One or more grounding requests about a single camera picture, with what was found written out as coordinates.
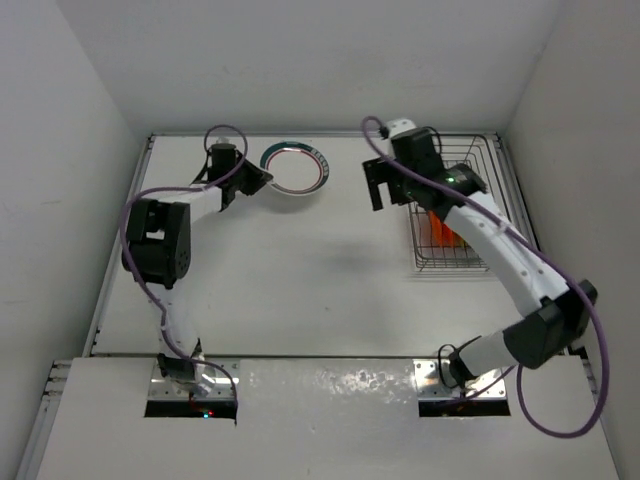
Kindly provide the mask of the white plate green red rim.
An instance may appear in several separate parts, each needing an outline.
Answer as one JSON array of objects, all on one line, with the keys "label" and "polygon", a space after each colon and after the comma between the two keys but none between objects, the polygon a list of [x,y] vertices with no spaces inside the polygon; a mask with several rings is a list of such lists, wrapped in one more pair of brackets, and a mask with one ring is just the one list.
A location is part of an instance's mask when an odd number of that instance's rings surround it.
[{"label": "white plate green red rim", "polygon": [[269,146],[261,155],[260,167],[272,175],[273,190],[291,197],[314,195],[330,175],[325,156],[317,148],[298,141]]}]

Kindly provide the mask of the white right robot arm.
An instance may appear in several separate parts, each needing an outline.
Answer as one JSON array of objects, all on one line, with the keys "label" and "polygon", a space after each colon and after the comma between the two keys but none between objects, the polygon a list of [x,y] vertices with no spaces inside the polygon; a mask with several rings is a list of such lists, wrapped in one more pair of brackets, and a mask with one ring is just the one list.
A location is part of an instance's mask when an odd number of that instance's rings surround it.
[{"label": "white right robot arm", "polygon": [[571,287],[533,253],[483,179],[464,163],[444,164],[433,129],[398,119],[379,133],[393,155],[363,164],[373,209],[383,207],[379,187],[385,184],[392,203],[415,203],[433,214],[489,267],[522,317],[455,348],[440,369],[442,382],[464,388],[494,369],[537,369],[578,340],[589,323],[587,307],[597,299],[595,287],[587,280]]}]

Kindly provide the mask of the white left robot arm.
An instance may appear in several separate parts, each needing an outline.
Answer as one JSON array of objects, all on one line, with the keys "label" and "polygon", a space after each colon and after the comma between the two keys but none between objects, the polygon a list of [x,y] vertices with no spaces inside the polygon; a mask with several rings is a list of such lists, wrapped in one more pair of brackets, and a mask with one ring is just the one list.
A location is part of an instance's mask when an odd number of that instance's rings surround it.
[{"label": "white left robot arm", "polygon": [[191,266],[192,225],[227,209],[238,193],[252,196],[273,181],[271,173],[231,143],[214,144],[205,152],[194,181],[140,192],[126,204],[126,223],[120,227],[122,265],[160,311],[160,372],[185,387],[200,383],[209,365],[178,291]]}]

